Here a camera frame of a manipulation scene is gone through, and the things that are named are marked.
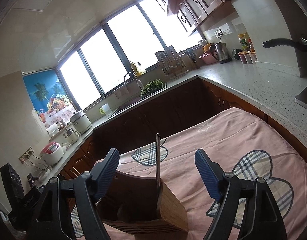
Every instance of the rice cooker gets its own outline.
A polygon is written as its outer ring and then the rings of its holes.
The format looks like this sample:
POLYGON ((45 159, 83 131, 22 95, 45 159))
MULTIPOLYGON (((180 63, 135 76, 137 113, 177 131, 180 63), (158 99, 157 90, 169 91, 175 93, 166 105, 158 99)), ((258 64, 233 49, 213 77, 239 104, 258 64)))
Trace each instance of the rice cooker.
POLYGON ((40 153, 40 158, 48 165, 56 164, 63 156, 63 149, 57 142, 47 144, 40 153))
POLYGON ((89 121, 86 114, 80 110, 76 112, 71 118, 71 123, 73 124, 74 128, 80 133, 85 133, 88 129, 91 128, 91 122, 89 121))

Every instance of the electrical socket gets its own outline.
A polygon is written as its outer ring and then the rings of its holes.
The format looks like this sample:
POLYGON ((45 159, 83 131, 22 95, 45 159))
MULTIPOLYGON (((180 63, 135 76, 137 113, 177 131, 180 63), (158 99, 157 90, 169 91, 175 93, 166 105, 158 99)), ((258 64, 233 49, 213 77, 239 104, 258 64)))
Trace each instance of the electrical socket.
POLYGON ((26 160, 29 159, 29 157, 34 153, 33 149, 30 147, 28 150, 26 150, 24 152, 24 154, 22 154, 19 157, 20 162, 23 164, 26 160))
POLYGON ((222 30, 221 30, 221 29, 217 30, 217 31, 215 32, 215 36, 216 36, 217 38, 222 37, 222 36, 223 36, 222 30))

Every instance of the ceiling panel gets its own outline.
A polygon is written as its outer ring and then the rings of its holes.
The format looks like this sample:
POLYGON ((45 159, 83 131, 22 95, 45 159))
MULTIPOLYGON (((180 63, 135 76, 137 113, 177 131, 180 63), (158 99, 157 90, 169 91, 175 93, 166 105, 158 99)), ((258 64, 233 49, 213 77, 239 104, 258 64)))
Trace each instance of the ceiling panel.
POLYGON ((132 1, 18 0, 0 25, 0 77, 56 66, 82 36, 132 1))

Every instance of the wooden knife block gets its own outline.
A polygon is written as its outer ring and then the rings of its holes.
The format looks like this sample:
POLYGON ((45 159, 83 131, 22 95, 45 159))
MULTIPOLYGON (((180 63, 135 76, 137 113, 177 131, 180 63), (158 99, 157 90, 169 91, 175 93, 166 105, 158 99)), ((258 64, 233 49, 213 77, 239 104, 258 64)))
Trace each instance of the wooden knife block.
POLYGON ((132 235, 188 231, 186 210, 161 180, 116 171, 97 206, 103 223, 132 235))

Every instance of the palm tree picture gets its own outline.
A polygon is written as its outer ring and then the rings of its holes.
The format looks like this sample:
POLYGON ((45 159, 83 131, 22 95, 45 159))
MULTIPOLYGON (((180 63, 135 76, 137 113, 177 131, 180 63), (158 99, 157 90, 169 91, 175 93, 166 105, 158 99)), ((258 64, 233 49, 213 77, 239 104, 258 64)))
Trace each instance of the palm tree picture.
POLYGON ((49 99, 47 98, 47 96, 49 95, 49 92, 46 89, 45 84, 41 84, 38 82, 37 84, 34 84, 34 87, 37 89, 37 91, 34 92, 34 95, 39 101, 43 101, 45 99, 49 101, 49 99))
POLYGON ((55 91, 56 94, 64 94, 63 87, 59 84, 55 84, 53 86, 53 90, 55 91))

